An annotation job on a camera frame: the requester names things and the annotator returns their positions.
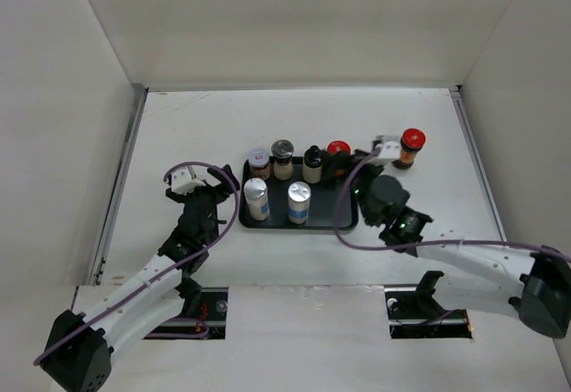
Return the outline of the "red cap jar front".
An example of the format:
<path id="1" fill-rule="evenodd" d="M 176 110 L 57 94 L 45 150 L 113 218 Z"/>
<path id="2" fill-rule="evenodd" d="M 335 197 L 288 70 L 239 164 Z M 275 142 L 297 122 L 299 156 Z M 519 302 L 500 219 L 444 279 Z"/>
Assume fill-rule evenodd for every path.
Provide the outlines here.
<path id="1" fill-rule="evenodd" d="M 327 146 L 327 152 L 331 155 L 335 154 L 351 154 L 352 150 L 350 145 L 342 140 L 334 140 L 330 142 Z"/>

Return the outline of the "black cap white bottle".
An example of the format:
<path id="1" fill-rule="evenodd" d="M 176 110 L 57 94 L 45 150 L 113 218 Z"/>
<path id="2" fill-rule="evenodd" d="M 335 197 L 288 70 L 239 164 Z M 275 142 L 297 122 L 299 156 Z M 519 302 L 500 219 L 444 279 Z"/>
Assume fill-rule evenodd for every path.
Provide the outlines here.
<path id="1" fill-rule="evenodd" d="M 322 150 L 316 146 L 310 146 L 303 155 L 302 177 L 309 184 L 317 184 L 321 181 L 322 173 Z"/>

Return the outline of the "small dark jar white lid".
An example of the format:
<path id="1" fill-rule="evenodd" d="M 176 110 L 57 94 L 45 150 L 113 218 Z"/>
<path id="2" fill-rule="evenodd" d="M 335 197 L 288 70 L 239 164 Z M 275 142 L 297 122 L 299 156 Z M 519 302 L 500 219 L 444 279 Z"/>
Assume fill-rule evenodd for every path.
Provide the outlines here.
<path id="1" fill-rule="evenodd" d="M 271 175 L 270 155 L 264 148 L 253 149 L 248 158 L 252 178 L 267 180 Z"/>

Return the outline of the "silver cap blue label shaker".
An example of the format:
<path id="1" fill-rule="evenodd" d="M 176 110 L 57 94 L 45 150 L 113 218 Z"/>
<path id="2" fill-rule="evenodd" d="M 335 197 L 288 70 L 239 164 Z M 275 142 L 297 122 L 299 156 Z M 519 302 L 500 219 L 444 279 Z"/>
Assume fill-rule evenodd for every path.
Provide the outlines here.
<path id="1" fill-rule="evenodd" d="M 288 218 L 294 224 L 303 224 L 309 218 L 311 190 L 303 181 L 295 181 L 287 190 Z"/>

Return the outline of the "clear cap white spice bottle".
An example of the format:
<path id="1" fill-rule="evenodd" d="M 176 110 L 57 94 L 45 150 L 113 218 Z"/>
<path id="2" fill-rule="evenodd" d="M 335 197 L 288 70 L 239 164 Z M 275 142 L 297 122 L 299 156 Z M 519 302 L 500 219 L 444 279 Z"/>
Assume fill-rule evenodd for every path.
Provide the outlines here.
<path id="1" fill-rule="evenodd" d="M 275 177 L 280 180 L 291 179 L 294 174 L 293 143 L 287 139 L 279 139 L 272 144 L 271 153 L 274 157 L 273 172 Z"/>

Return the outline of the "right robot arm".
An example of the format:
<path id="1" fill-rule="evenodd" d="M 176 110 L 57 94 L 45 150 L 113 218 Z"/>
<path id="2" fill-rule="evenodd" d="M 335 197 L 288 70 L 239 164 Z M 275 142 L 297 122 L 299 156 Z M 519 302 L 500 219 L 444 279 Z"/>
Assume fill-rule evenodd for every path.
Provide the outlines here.
<path id="1" fill-rule="evenodd" d="M 384 174 L 381 152 L 380 148 L 340 152 L 324 161 L 322 179 L 342 178 L 340 193 L 352 192 L 366 225 L 381 229 L 379 246 L 354 244 L 343 236 L 338 240 L 351 249 L 407 254 L 473 275 L 473 279 L 449 279 L 445 288 L 438 288 L 443 272 L 427 272 L 429 285 L 418 287 L 413 296 L 416 310 L 424 316 L 437 315 L 446 299 L 457 299 L 463 307 L 518 319 L 545 337 L 564 338 L 570 325 L 569 256 L 553 247 L 519 242 L 424 240 L 421 232 L 432 218 L 407 206 L 410 194 L 397 179 Z"/>

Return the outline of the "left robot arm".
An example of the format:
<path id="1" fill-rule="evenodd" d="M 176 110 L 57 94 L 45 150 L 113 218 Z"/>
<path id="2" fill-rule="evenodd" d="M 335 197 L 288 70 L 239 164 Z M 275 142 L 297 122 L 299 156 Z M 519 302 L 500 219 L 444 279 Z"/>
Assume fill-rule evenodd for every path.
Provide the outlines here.
<path id="1" fill-rule="evenodd" d="M 165 321 L 199 312 L 202 289 L 192 276 L 232 227 L 219 218 L 218 207 L 239 198 L 240 184 L 229 165 L 204 166 L 216 185 L 198 179 L 196 165 L 184 162 L 165 173 L 165 195 L 183 211 L 150 261 L 97 304 L 81 313 L 66 310 L 54 320 L 34 364 L 64 390 L 99 390 L 131 346 Z"/>

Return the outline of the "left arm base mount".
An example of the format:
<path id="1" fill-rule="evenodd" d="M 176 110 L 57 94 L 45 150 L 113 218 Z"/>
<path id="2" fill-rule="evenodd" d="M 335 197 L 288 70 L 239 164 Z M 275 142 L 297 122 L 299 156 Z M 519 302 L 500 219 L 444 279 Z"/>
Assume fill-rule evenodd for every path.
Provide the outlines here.
<path id="1" fill-rule="evenodd" d="M 165 321 L 145 339 L 221 340 L 226 337 L 228 288 L 204 288 L 193 279 L 177 287 L 185 302 L 180 314 Z"/>

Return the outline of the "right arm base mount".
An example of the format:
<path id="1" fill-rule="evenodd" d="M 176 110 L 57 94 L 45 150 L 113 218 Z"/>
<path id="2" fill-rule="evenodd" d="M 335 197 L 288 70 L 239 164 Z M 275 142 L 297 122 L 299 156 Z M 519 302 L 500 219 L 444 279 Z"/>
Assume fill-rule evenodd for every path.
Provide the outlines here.
<path id="1" fill-rule="evenodd" d="M 446 310 L 436 302 L 442 271 L 428 271 L 418 284 L 385 287 L 385 307 L 392 339 L 472 338 L 468 312 Z"/>

